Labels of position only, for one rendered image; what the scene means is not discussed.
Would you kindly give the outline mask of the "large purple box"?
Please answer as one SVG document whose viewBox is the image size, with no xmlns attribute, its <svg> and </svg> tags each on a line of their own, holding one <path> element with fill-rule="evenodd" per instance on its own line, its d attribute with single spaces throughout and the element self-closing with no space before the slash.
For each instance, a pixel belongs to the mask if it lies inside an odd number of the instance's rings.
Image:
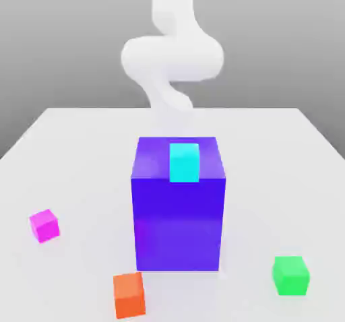
<svg viewBox="0 0 345 322">
<path fill-rule="evenodd" d="M 172 143 L 198 144 L 198 182 L 169 181 Z M 215 137 L 140 137 L 131 175 L 137 269 L 218 271 L 225 190 Z"/>
</svg>

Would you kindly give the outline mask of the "small orange cube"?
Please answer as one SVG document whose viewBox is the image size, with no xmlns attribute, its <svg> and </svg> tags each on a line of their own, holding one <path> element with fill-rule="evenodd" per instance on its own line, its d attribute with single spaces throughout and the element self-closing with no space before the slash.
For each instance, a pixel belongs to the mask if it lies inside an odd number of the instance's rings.
<svg viewBox="0 0 345 322">
<path fill-rule="evenodd" d="M 113 276 L 116 318 L 146 314 L 145 291 L 141 272 Z"/>
</svg>

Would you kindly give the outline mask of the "small cyan cube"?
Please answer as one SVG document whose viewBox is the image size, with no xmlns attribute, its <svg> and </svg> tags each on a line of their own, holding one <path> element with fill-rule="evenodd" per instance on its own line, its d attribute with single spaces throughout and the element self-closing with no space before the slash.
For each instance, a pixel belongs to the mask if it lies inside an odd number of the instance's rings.
<svg viewBox="0 0 345 322">
<path fill-rule="evenodd" d="M 199 181 L 200 153 L 197 143 L 171 143 L 169 146 L 169 181 L 196 183 Z"/>
</svg>

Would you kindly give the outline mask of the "small green cube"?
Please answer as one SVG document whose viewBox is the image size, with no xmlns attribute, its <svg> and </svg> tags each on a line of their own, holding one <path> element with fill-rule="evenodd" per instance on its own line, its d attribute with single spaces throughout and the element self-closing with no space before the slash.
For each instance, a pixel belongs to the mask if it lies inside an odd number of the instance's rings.
<svg viewBox="0 0 345 322">
<path fill-rule="evenodd" d="M 275 256 L 272 278 L 280 296 L 305 296 L 310 273 L 301 256 Z"/>
</svg>

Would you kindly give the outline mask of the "small magenta cube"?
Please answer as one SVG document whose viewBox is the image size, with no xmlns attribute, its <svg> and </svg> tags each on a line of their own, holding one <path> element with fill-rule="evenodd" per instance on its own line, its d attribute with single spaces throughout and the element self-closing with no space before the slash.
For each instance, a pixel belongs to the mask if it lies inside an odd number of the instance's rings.
<svg viewBox="0 0 345 322">
<path fill-rule="evenodd" d="M 44 243 L 60 235 L 58 219 L 50 209 L 31 215 L 29 221 L 32 232 L 39 243 Z"/>
</svg>

